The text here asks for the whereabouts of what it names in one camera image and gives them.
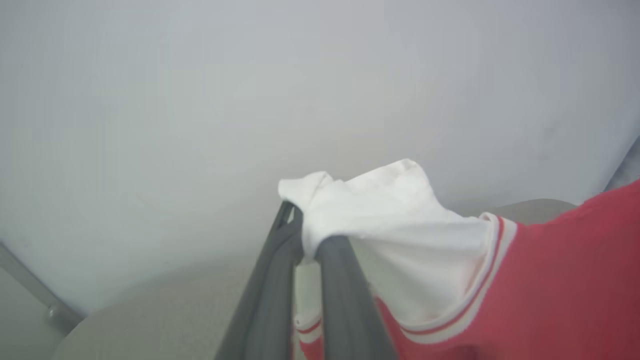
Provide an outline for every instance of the garment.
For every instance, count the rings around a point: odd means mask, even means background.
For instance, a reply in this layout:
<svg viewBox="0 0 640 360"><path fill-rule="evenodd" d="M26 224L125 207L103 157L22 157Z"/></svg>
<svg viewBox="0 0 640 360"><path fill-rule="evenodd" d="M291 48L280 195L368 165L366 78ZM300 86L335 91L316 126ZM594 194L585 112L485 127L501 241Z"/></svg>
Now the garment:
<svg viewBox="0 0 640 360"><path fill-rule="evenodd" d="M400 359L640 358L640 181L542 225L479 219L491 247L480 270L422 326L372 285ZM300 325L307 358L320 359L321 323Z"/></svg>

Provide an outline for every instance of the white fabric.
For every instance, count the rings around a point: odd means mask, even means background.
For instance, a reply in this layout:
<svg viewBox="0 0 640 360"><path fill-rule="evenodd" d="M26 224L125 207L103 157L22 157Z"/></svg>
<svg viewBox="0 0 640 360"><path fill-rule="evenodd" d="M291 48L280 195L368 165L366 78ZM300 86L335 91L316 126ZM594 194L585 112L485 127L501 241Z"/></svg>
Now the white fabric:
<svg viewBox="0 0 640 360"><path fill-rule="evenodd" d="M349 236L367 280L408 328L445 321L477 290L493 256L497 235L491 218L465 218L443 208L411 160L346 182L326 172L281 180L278 192L304 212L305 254L314 257L331 235ZM318 286L299 280L308 278L296 276L302 288L296 294ZM296 315L296 325L311 325L305 319L317 318L320 309L296 302L307 312Z"/></svg>

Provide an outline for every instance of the white panel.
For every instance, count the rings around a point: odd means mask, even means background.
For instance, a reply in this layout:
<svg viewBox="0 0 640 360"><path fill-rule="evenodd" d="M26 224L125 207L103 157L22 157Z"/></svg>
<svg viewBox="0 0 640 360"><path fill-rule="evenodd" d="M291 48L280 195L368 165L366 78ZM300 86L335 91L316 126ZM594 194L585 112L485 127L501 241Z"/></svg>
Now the white panel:
<svg viewBox="0 0 640 360"><path fill-rule="evenodd" d="M418 161L445 206L602 191L637 1L3 1L0 238L84 312L255 252L276 184Z"/></svg>

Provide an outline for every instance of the red stripe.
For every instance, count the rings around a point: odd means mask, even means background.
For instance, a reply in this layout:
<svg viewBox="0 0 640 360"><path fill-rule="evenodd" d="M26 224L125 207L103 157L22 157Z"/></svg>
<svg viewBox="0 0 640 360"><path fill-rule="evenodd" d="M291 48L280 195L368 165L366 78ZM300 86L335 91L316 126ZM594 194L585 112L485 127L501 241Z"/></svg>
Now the red stripe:
<svg viewBox="0 0 640 360"><path fill-rule="evenodd" d="M465 308L462 311L460 311L460 313L456 315L456 317L454 317L453 319L449 320L448 322L440 326L434 327L432 329L419 330L419 331L407 330L403 327L402 329L404 331L410 334L416 334L416 335L433 334L434 332L438 332L446 327L451 326L453 323L460 320L460 318L467 312L467 310L469 310L469 307L471 306L471 304L474 303L474 301L476 301L476 297L478 296L478 294L480 294L480 291L483 288L484 284L486 283L486 280L489 278L489 275L493 271L493 266L495 265L495 258L498 257L498 250L500 249L500 242L502 241L502 232L504 230L504 222L502 221L501 217L497 217L497 218L500 223L500 229L498 230L498 241L495 242L495 250L493 251L493 259L491 260L491 266L489 267L489 271L487 271L486 275L484 276L484 279L482 280L480 287L478 287L476 294L474 294L474 297L471 298L471 301L467 304L467 306L465 306Z"/></svg>
<svg viewBox="0 0 640 360"><path fill-rule="evenodd" d="M321 321L320 321L320 320L318 320L318 322L317 322L317 323L315 323L315 324L314 324L313 326L311 326L310 328L305 329L305 330L298 330L298 332L299 332L300 334L308 334L308 333L312 332L313 330L315 330L317 327L319 327L319 326L320 326L320 323L321 323Z"/></svg>

